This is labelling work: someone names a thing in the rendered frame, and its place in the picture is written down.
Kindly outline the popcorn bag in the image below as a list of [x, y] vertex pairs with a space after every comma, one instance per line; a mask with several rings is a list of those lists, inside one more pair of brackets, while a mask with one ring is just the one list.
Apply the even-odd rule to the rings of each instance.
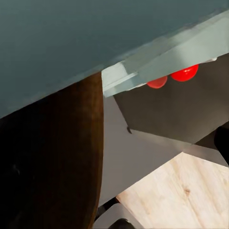
[[92, 229], [103, 173], [101, 71], [17, 110], [20, 123], [33, 112], [41, 114], [36, 163], [19, 154], [22, 175], [0, 184], [0, 229]]

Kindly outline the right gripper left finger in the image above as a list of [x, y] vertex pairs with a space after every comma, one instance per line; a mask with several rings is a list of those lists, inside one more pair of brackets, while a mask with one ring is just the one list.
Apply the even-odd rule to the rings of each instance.
[[0, 184], [25, 145], [20, 127], [0, 131]]

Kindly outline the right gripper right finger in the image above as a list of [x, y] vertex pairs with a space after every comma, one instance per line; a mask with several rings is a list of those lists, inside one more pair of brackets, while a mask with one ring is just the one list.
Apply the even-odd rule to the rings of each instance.
[[229, 128], [218, 127], [216, 129], [214, 145], [229, 165]]

